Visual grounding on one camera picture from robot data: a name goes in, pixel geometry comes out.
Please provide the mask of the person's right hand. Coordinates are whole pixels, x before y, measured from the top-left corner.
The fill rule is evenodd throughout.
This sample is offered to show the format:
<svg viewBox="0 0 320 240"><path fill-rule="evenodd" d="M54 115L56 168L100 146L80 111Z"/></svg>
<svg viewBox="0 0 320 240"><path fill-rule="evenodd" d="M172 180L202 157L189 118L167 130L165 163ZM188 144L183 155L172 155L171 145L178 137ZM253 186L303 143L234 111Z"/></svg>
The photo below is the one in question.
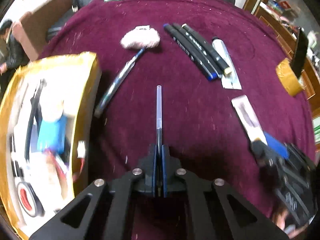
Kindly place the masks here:
<svg viewBox="0 0 320 240"><path fill-rule="evenodd" d="M274 211L271 220L272 222L274 222L274 224L276 224L278 228L280 228L287 234L289 239L294 239L299 234L304 232L309 224L307 223L300 228L296 227L295 225L289 225L289 215L290 213L287 209L278 209Z"/></svg>

